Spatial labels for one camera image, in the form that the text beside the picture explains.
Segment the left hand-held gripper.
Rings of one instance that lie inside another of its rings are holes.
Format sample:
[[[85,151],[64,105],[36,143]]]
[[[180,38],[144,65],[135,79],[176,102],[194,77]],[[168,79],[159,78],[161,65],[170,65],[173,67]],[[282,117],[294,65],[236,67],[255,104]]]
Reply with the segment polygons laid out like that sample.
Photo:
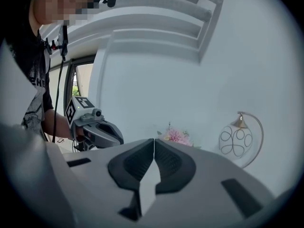
[[[118,127],[109,122],[102,121],[102,110],[97,109],[87,97],[72,96],[65,111],[72,140],[78,143],[75,149],[79,151],[97,148],[109,148],[122,145],[124,138]],[[85,136],[77,139],[77,128],[84,131]]]

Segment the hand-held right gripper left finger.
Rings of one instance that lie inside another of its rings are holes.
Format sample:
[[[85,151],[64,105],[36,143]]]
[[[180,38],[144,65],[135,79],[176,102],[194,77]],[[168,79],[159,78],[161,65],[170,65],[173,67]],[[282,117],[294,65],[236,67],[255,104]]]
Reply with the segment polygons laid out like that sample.
[[[64,178],[77,228],[152,228],[143,215],[154,185],[148,176],[154,140],[88,152],[65,153]]]

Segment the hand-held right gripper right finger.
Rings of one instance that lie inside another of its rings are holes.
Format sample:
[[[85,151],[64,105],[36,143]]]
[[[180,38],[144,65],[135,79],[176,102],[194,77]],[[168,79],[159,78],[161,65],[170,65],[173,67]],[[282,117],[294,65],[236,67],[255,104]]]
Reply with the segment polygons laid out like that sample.
[[[195,163],[195,173],[175,172],[175,182],[187,179],[183,189],[156,195],[142,218],[149,228],[232,228],[261,211],[275,198],[258,179],[228,159],[208,151],[169,141],[155,141],[156,162],[170,153]]]

